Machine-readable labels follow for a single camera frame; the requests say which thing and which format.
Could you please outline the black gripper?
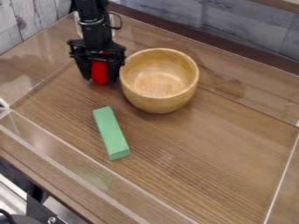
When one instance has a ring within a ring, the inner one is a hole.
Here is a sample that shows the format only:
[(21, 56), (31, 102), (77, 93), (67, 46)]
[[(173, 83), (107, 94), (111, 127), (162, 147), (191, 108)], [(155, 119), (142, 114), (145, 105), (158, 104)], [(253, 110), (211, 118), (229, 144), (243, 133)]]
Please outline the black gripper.
[(70, 46), (70, 56), (75, 59), (82, 76), (86, 80), (91, 80), (91, 62), (107, 62), (109, 83), (118, 82), (121, 67), (126, 64), (127, 48), (114, 41), (110, 41), (101, 49), (90, 49), (86, 47), (85, 40), (71, 39), (67, 42)]

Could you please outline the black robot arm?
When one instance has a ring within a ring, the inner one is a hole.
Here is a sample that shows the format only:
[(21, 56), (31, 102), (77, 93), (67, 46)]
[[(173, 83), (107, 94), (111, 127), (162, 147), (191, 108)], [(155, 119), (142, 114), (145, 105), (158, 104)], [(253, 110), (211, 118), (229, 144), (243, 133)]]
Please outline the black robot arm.
[(115, 84), (127, 48), (114, 41), (113, 31), (123, 25), (111, 24), (109, 0), (75, 0), (75, 5), (82, 38), (69, 41), (70, 56), (86, 80), (99, 85)]

